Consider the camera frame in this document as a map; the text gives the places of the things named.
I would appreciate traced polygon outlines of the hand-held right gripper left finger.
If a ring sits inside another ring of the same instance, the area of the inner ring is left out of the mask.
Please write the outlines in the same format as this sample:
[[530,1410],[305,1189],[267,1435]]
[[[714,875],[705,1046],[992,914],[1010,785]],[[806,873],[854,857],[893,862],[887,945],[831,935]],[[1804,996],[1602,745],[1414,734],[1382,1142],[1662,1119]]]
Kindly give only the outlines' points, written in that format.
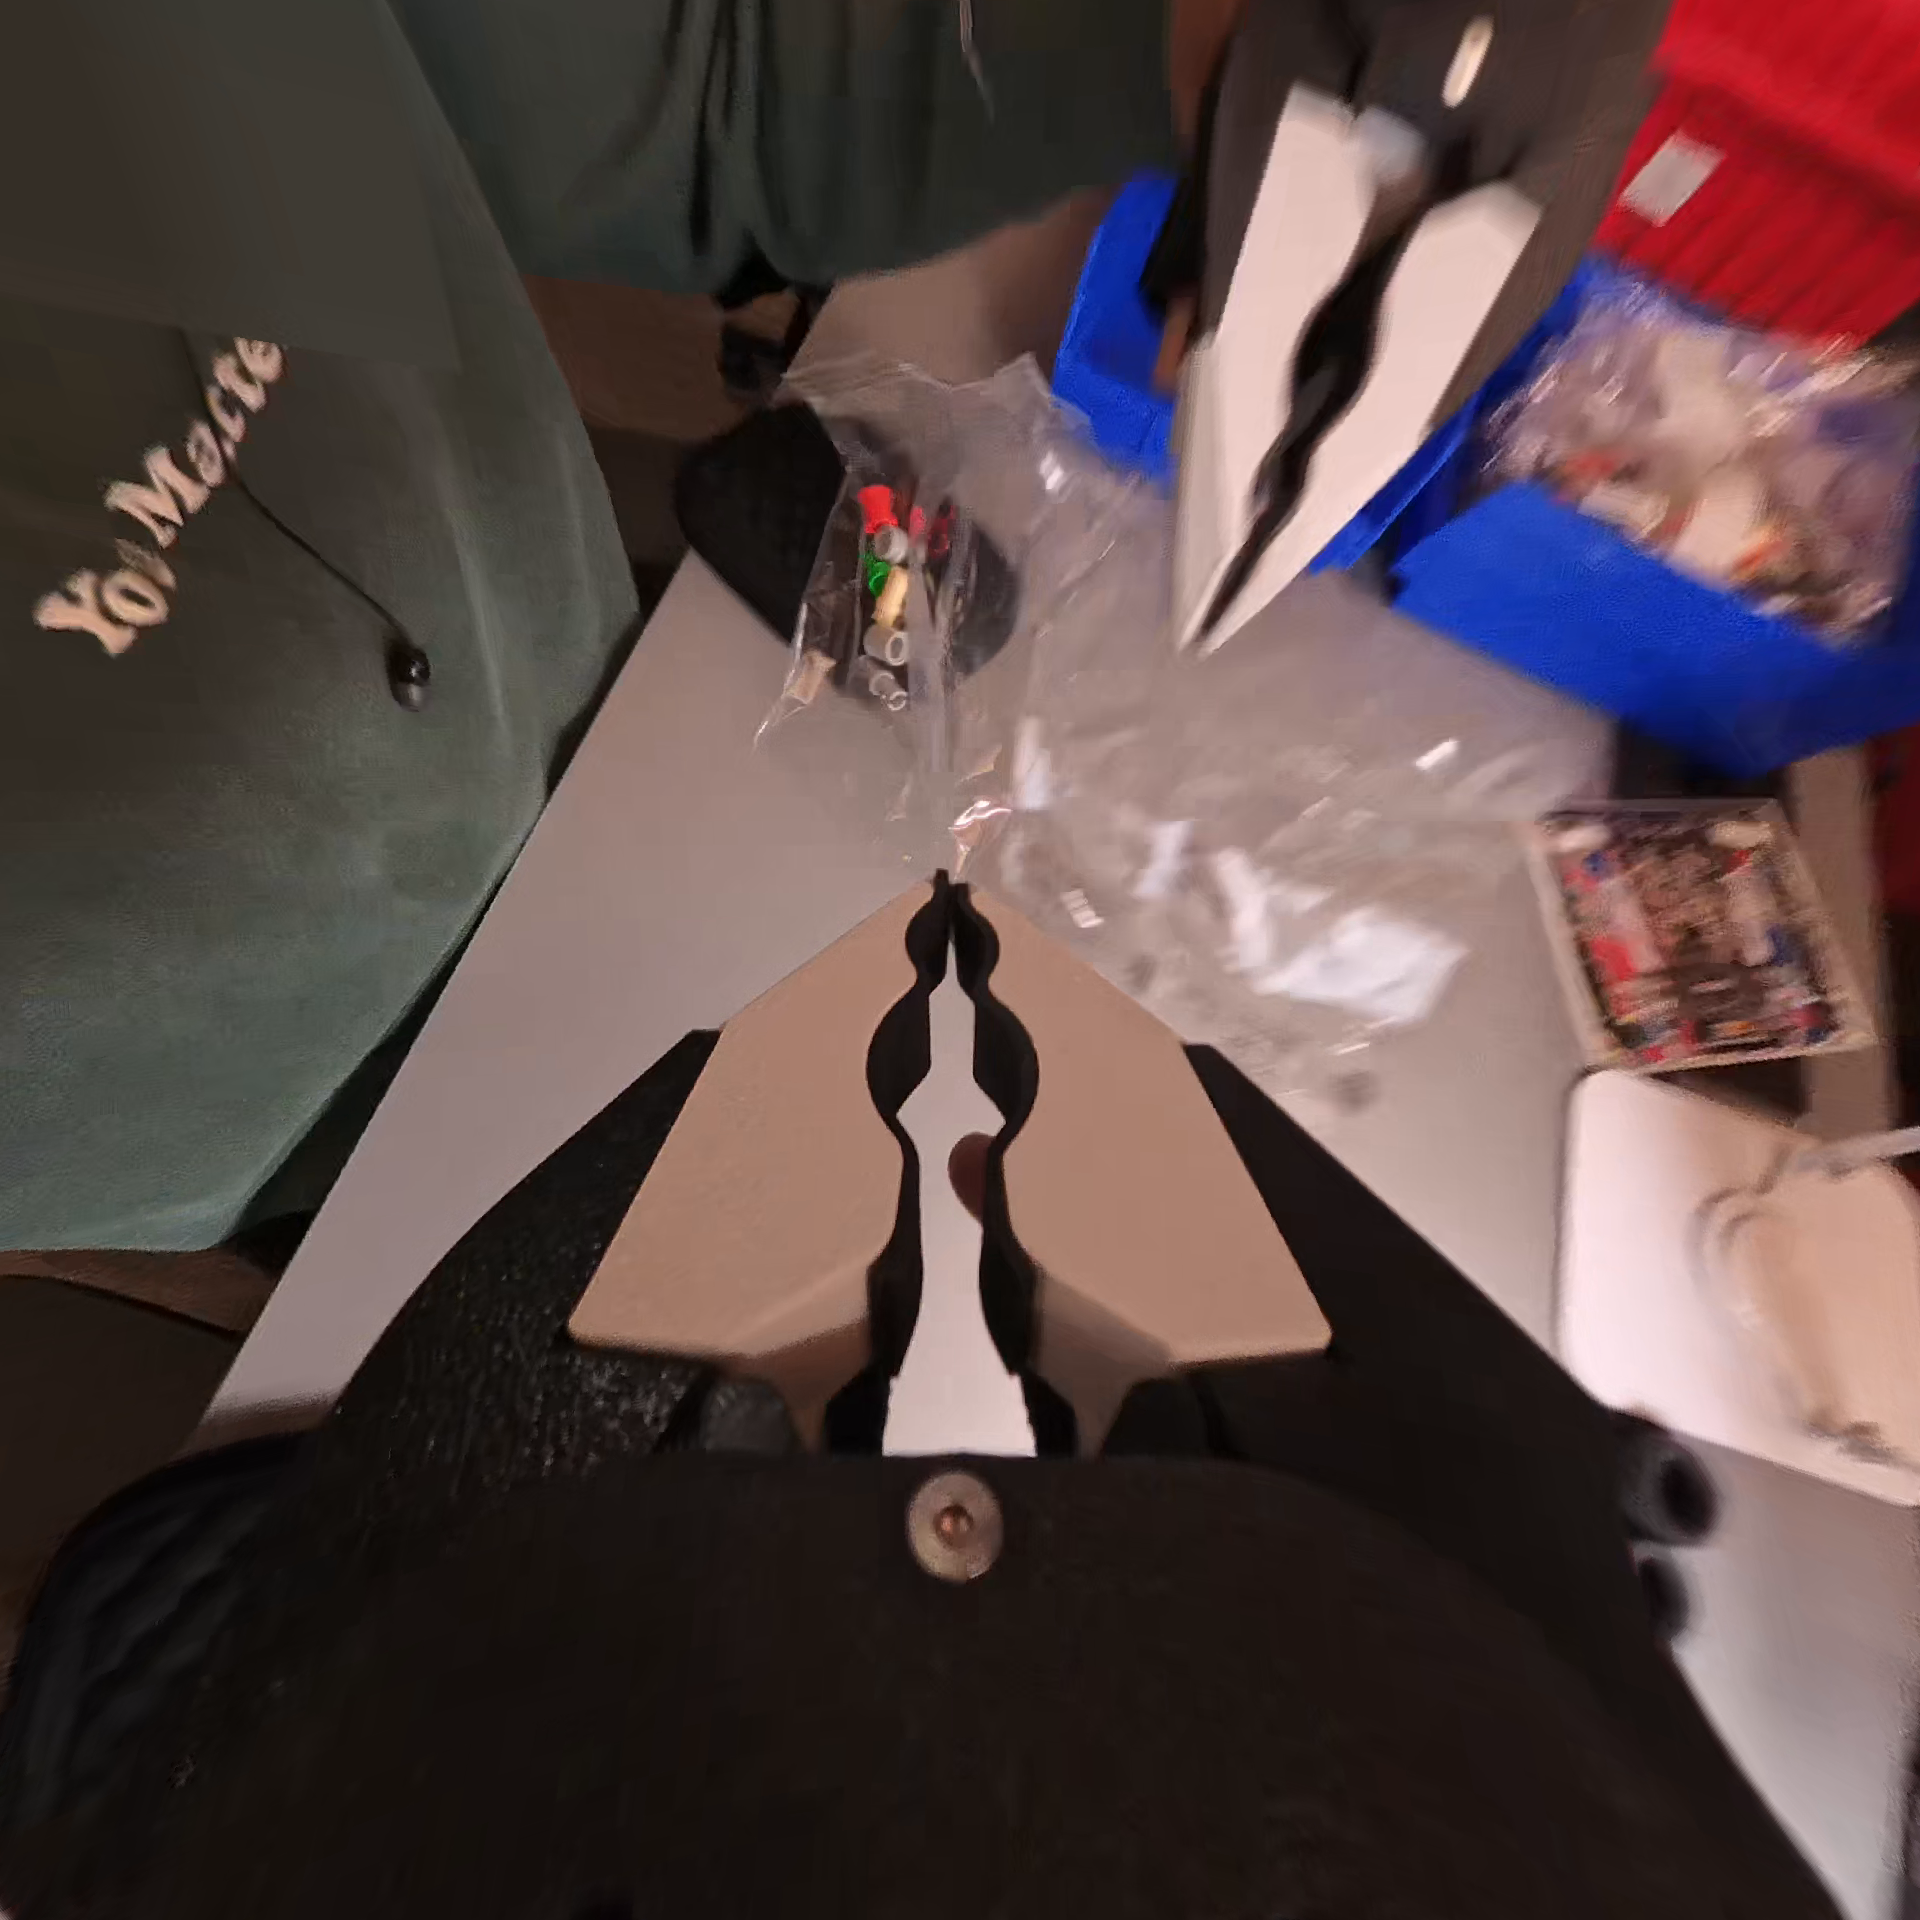
[[952,882],[927,875],[714,1039],[569,1336],[781,1392],[801,1445],[875,1450],[920,1288],[920,1153]]

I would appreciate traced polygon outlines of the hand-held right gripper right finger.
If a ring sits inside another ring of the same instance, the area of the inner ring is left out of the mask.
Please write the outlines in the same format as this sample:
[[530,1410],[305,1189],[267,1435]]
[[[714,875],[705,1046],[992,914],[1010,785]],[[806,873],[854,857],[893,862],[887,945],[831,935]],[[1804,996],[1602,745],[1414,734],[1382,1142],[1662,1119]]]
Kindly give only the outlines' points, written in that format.
[[979,1291],[1041,1450],[1155,1380],[1324,1356],[1334,1323],[1181,1035],[988,890],[956,890],[981,1172]]

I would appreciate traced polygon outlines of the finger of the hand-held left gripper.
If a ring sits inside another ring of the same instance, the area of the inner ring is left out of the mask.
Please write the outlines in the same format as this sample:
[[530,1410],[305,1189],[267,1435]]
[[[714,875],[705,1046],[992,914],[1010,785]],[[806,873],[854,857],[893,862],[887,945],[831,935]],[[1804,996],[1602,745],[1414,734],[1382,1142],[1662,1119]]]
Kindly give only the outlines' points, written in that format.
[[1202,595],[1198,649],[1263,612],[1424,447],[1534,226],[1539,202],[1523,190],[1472,185],[1424,207],[1313,306],[1246,530]]
[[1175,407],[1175,639],[1233,635],[1236,601],[1297,517],[1324,432],[1376,355],[1382,275],[1424,192],[1424,134],[1388,111],[1295,86],[1226,293]]

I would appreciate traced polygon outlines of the large clear plastic bag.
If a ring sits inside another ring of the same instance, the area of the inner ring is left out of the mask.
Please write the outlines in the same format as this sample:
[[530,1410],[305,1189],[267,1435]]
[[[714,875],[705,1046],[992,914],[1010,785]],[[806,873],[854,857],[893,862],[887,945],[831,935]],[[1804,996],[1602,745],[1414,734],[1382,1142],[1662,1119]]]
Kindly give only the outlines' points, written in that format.
[[1507,945],[1523,822],[1607,788],[1613,727],[1399,612],[1374,560],[1182,653],[1170,496],[1078,442],[979,507],[988,541],[1019,612],[952,693],[952,873],[1190,1039],[1369,1101],[1382,1046]]

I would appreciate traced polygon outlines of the clear bag of lego parts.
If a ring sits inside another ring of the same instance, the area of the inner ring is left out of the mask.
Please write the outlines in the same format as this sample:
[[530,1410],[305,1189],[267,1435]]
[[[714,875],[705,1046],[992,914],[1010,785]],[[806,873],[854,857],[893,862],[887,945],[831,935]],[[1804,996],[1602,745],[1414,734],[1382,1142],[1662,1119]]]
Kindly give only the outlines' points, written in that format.
[[1792,343],[1606,275],[1496,401],[1480,490],[1539,487],[1832,649],[1878,639],[1914,520],[1914,349]]

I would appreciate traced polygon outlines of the red storage bin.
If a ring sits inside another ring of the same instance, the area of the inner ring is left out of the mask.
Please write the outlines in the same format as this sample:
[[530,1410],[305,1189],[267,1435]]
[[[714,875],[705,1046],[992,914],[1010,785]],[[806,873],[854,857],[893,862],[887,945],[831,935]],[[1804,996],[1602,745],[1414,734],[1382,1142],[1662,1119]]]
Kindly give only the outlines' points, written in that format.
[[1597,249],[1743,324],[1868,343],[1920,298],[1920,7],[1679,0]]

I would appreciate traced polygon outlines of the blue storage bin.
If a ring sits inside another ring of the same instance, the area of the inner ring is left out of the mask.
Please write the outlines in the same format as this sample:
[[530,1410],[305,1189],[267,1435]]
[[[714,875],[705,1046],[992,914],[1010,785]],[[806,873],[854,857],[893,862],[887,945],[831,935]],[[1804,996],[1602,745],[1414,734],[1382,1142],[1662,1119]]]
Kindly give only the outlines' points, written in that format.
[[1523,387],[1606,275],[1621,273],[1572,269],[1498,372],[1429,428],[1399,478],[1305,570],[1351,570],[1386,554],[1399,612],[1729,777],[1767,777],[1910,727],[1914,520],[1886,628],[1860,649],[1832,649],[1633,554],[1539,487],[1480,490],[1480,428],[1496,401]]

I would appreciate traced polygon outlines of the person's torso green sweatshirt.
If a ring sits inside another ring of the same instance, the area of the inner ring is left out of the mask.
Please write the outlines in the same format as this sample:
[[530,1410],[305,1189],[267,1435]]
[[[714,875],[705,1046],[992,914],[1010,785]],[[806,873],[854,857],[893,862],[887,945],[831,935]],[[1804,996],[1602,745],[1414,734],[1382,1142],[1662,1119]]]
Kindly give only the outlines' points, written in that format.
[[527,282],[911,269],[1181,153],[1170,6],[4,6],[4,1254],[178,1254],[635,635]]

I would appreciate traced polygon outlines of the shiny sticker sheet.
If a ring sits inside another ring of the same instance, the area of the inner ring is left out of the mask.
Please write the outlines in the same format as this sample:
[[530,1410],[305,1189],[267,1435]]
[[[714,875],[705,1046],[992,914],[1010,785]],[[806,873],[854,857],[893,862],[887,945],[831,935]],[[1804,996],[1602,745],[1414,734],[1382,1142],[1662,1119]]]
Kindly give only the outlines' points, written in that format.
[[1582,1068],[1865,1052],[1878,1019],[1779,802],[1569,802],[1523,822]]

